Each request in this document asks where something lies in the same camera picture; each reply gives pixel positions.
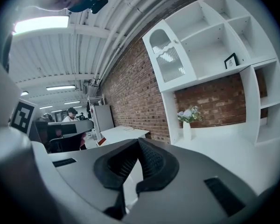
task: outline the white shirt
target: white shirt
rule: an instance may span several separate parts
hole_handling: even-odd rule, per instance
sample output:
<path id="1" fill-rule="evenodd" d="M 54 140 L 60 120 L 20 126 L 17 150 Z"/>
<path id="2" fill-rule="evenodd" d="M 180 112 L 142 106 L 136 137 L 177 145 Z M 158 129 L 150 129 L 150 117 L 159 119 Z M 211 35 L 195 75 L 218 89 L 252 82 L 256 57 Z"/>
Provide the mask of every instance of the white shirt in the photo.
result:
<path id="1" fill-rule="evenodd" d="M 71 119 L 69 116 L 66 116 L 62 122 L 71 122 L 71 121 L 78 121 L 76 117 L 74 119 Z"/>

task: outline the light fixture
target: light fixture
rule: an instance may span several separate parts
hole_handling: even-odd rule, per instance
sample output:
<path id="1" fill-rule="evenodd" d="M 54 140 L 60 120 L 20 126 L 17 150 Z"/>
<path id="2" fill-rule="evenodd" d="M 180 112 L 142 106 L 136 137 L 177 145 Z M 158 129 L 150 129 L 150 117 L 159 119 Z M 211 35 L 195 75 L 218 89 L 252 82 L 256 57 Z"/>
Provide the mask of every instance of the light fixture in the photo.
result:
<path id="1" fill-rule="evenodd" d="M 74 85 L 61 85 L 61 86 L 47 87 L 47 90 L 54 91 L 54 90 L 75 89 L 75 88 L 76 87 Z"/>
<path id="2" fill-rule="evenodd" d="M 69 105 L 69 104 L 75 104 L 75 103 L 80 103 L 80 101 L 72 101 L 72 102 L 67 102 L 67 103 L 64 103 L 64 104 Z"/>
<path id="3" fill-rule="evenodd" d="M 28 95 L 28 94 L 29 94 L 28 91 L 23 91 L 21 96 Z"/>
<path id="4" fill-rule="evenodd" d="M 46 106 L 46 107 L 42 107 L 42 108 L 39 108 L 39 109 L 42 110 L 42 109 L 46 109 L 46 108 L 52 108 L 52 106 Z"/>
<path id="5" fill-rule="evenodd" d="M 46 28 L 67 28 L 69 16 L 37 17 L 19 21 L 14 27 L 14 35 Z"/>

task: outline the black hair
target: black hair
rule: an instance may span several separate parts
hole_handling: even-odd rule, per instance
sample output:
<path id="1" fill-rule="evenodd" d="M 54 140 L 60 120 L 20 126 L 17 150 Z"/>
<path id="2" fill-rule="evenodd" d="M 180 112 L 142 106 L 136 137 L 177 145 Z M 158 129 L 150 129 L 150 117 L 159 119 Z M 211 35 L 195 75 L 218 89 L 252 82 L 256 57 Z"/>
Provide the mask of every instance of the black hair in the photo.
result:
<path id="1" fill-rule="evenodd" d="M 67 115 L 69 115 L 69 113 L 77 114 L 77 111 L 73 107 L 71 107 L 66 112 Z"/>

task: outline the black picture frame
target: black picture frame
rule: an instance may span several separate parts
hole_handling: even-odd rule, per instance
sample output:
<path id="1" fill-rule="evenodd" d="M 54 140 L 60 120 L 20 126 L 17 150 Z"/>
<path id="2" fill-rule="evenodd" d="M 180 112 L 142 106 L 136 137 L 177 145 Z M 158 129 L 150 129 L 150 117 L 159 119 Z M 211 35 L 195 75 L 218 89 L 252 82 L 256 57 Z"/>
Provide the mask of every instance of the black picture frame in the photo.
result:
<path id="1" fill-rule="evenodd" d="M 238 59 L 237 59 L 237 56 L 235 55 L 235 53 L 232 53 L 232 55 L 230 57 L 228 57 L 224 63 L 225 63 L 225 68 L 227 69 L 227 62 L 231 59 L 231 58 L 234 58 L 235 60 L 235 65 L 238 66 Z"/>

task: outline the blue cap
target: blue cap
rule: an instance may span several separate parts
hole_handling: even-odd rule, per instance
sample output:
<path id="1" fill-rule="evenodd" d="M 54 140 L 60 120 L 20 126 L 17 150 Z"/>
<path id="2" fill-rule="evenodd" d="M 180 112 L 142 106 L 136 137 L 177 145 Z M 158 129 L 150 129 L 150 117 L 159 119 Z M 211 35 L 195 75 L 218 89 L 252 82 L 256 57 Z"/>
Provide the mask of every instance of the blue cap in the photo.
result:
<path id="1" fill-rule="evenodd" d="M 96 2 L 96 0 L 83 0 L 79 4 L 69 8 L 68 10 L 73 13 L 79 13 L 88 8 L 91 8 L 95 2 Z"/>

